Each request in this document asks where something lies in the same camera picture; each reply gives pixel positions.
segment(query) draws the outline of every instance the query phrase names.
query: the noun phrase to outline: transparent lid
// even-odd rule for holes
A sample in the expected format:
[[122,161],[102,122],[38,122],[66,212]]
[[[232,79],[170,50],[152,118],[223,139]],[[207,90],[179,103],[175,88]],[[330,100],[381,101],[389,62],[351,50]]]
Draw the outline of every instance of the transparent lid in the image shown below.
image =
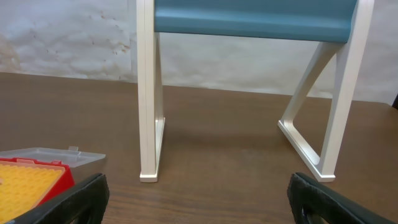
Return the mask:
[[74,146],[70,146],[68,150],[33,147],[0,152],[0,158],[14,157],[37,159],[40,162],[62,161],[62,164],[66,164],[73,168],[104,159],[105,154],[80,152],[78,148]]

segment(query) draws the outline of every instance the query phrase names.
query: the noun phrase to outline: wood grain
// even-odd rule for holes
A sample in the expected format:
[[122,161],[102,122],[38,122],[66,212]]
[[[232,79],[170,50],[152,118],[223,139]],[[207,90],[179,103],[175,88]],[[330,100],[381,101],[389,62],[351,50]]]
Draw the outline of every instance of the wood grain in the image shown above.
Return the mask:
[[[103,223],[293,223],[286,189],[310,174],[277,127],[290,96],[164,87],[160,177],[139,182],[137,86],[0,74],[0,149],[105,153]],[[322,148],[330,100],[309,98],[295,125]],[[398,111],[354,101],[327,186],[398,222]]]

